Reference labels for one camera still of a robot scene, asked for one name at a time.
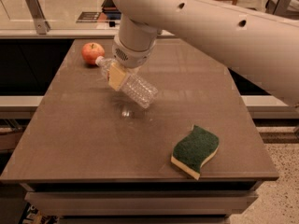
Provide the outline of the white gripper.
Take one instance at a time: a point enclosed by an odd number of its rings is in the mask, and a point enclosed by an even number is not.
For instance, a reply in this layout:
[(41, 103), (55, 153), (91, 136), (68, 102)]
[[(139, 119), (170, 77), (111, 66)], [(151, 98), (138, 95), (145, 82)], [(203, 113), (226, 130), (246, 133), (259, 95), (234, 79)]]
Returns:
[(128, 77), (126, 68), (134, 69), (143, 65), (148, 60), (154, 45), (155, 42), (152, 42), (148, 49), (144, 51), (135, 51), (126, 48), (116, 35), (112, 44), (112, 53), (119, 63), (113, 62), (109, 67), (109, 86), (115, 91), (118, 91)]

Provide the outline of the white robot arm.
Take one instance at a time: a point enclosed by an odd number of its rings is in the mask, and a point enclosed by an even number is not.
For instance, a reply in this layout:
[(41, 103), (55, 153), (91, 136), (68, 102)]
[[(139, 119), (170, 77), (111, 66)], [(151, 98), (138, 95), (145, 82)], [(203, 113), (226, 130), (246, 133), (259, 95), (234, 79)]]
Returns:
[(299, 25), (213, 0), (113, 0), (121, 12), (113, 53), (135, 68), (166, 30), (285, 104), (299, 106)]

